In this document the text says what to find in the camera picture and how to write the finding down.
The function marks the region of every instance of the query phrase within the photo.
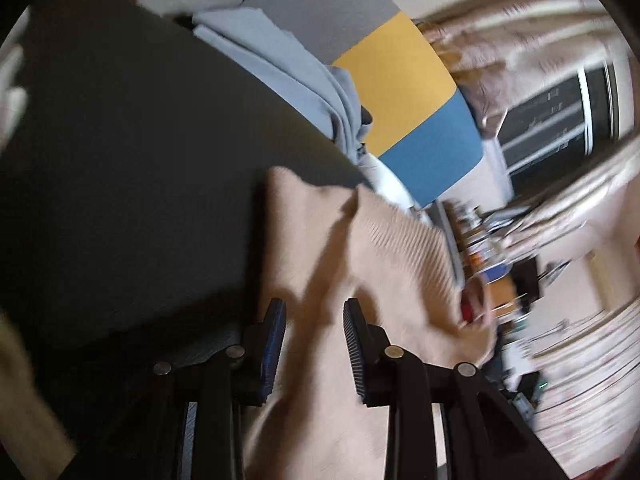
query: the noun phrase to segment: gray blanket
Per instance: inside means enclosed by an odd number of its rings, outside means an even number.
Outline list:
[[[371,116],[349,72],[318,61],[260,9],[201,12],[193,23],[198,38],[255,75],[357,164]]]

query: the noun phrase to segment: metal screw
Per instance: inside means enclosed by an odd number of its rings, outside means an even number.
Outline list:
[[[476,374],[476,367],[471,363],[461,363],[458,365],[458,373],[463,377],[473,377]]]
[[[387,357],[391,357],[392,359],[399,359],[404,355],[404,350],[402,350],[399,346],[391,345],[385,348],[385,355]]]
[[[158,361],[154,364],[153,371],[156,375],[167,375],[171,371],[171,365],[166,361]]]
[[[225,352],[226,355],[228,355],[232,359],[239,359],[244,355],[244,347],[240,345],[233,345],[227,348]]]

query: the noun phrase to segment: light blue fabric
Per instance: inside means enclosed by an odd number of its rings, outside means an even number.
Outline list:
[[[198,38],[255,75],[357,164],[370,120],[363,124],[358,93],[346,70],[319,62],[260,9],[201,12],[193,23]]]
[[[482,140],[460,90],[380,155],[421,206],[433,202],[482,159]]]

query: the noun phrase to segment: window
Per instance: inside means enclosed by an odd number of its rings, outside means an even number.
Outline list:
[[[608,65],[580,70],[510,110],[497,140],[512,197],[534,195],[615,142],[616,96]]]

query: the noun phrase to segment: yellow cushion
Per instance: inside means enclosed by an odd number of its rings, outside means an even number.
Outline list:
[[[417,128],[455,93],[449,72],[412,21],[399,12],[342,54],[360,102],[373,115],[365,138],[380,156]]]

